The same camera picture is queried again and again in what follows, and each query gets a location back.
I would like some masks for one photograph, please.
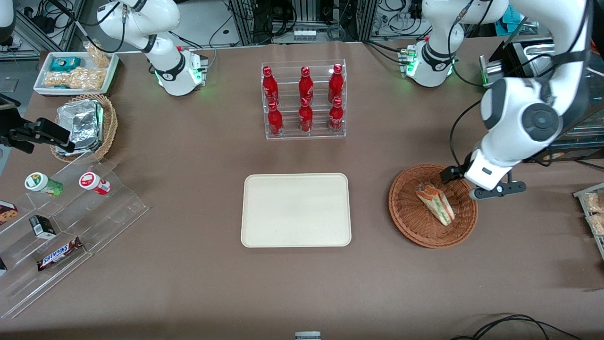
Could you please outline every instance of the acrylic display stand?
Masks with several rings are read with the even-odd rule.
[[[0,226],[0,258],[8,269],[0,276],[3,318],[17,316],[149,210],[134,191],[121,183],[114,168],[113,163],[86,153],[51,176],[65,186],[60,195],[28,192],[11,202],[19,214]],[[99,195],[79,186],[80,176],[88,171],[111,184],[108,194]],[[33,215],[47,217],[57,235],[50,240],[36,238],[29,222]],[[75,237],[80,237],[83,248],[38,271],[37,261]]]
[[[327,129],[329,122],[329,110],[332,104],[327,100],[329,90],[329,79],[333,73],[333,65],[342,64],[342,76],[344,77],[344,89],[342,90],[342,109],[344,117],[342,118],[342,129],[337,133],[332,133]],[[283,135],[273,136],[268,124],[268,103],[262,91],[262,69],[260,69],[260,91],[262,95],[263,113],[265,120],[265,134],[268,140],[278,139],[302,139],[302,138],[334,138],[346,136],[346,60],[314,60],[314,61],[295,61],[295,62],[264,62],[262,67],[270,66],[272,75],[277,80],[279,88],[278,109],[283,116]],[[312,130],[302,132],[300,130],[300,118],[298,110],[300,109],[300,92],[298,82],[300,81],[300,68],[308,66],[310,68],[310,77],[314,82],[314,96],[311,108],[313,111]]]

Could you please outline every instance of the table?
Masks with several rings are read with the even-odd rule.
[[[478,55],[499,42],[468,39],[459,72],[478,80]],[[480,90],[455,76],[422,88],[366,46],[334,42],[219,50],[206,87],[171,97],[143,55],[120,57],[108,159],[151,210],[16,319],[1,320],[2,338],[282,340],[320,330],[325,340],[449,339],[500,313],[526,313],[584,339],[604,335],[602,259],[572,197],[602,182],[599,171],[518,166],[527,192],[481,201],[475,231],[450,249],[417,246],[394,226],[392,180],[417,163],[452,164],[450,126]],[[338,58],[349,68],[348,136],[265,140],[260,64]],[[34,94],[27,117],[50,118],[65,102]],[[460,157],[484,133],[471,111],[456,131]],[[63,165],[47,146],[13,151],[2,198],[22,195],[27,174]],[[348,177],[350,245],[242,246],[243,181],[291,172]],[[541,339],[533,326],[498,332]]]

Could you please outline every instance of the coca-cola bottle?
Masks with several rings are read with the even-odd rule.
[[[277,103],[268,103],[268,126],[273,136],[283,136],[283,116],[277,110]]]
[[[277,80],[272,75],[272,69],[270,66],[262,68],[262,90],[265,93],[267,102],[275,102],[279,104],[279,89],[277,87]]]
[[[333,103],[333,98],[342,95],[342,89],[344,88],[344,77],[342,76],[342,64],[335,64],[333,66],[333,73],[329,79],[329,93],[327,94],[327,100]]]
[[[344,110],[342,109],[342,99],[335,97],[333,99],[333,107],[329,110],[329,122],[327,128],[331,133],[338,133],[342,130],[342,119],[344,118]]]
[[[302,74],[300,77],[300,82],[298,83],[300,98],[307,98],[308,101],[312,103],[313,83],[312,79],[310,78],[310,68],[308,66],[302,66],[300,73]]]
[[[312,108],[310,108],[308,98],[300,98],[298,115],[300,116],[300,131],[310,132],[312,130]]]

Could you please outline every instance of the snickers bar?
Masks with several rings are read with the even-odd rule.
[[[74,240],[71,240],[68,244],[62,246],[61,248],[55,250],[52,254],[45,257],[42,261],[38,261],[38,272],[43,271],[44,269],[49,268],[53,264],[59,262],[64,259],[67,255],[69,255],[74,250],[83,247],[84,244],[80,242],[80,238],[76,237]]]

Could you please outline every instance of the wicker basket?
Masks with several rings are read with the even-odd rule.
[[[478,218],[477,202],[470,198],[470,187],[463,180],[443,184],[440,172],[445,167],[420,164],[403,170],[392,183],[388,196],[390,215],[399,230],[411,241],[428,248],[447,248],[470,236]],[[447,196],[455,220],[444,226],[417,197],[419,184],[430,183]]]
[[[102,94],[83,94],[81,96],[77,96],[71,99],[69,102],[76,102],[78,100],[84,99],[96,99],[103,106],[103,144],[94,152],[94,155],[97,159],[101,159],[109,152],[109,148],[111,148],[111,144],[113,144],[113,139],[115,138],[115,131],[117,130],[117,115],[115,114],[115,109],[111,102],[107,97]],[[55,118],[55,123],[59,122],[59,117]],[[73,155],[67,157],[61,157],[58,155],[54,146],[50,147],[50,151],[57,158],[62,160],[63,162],[71,163],[80,155]]]

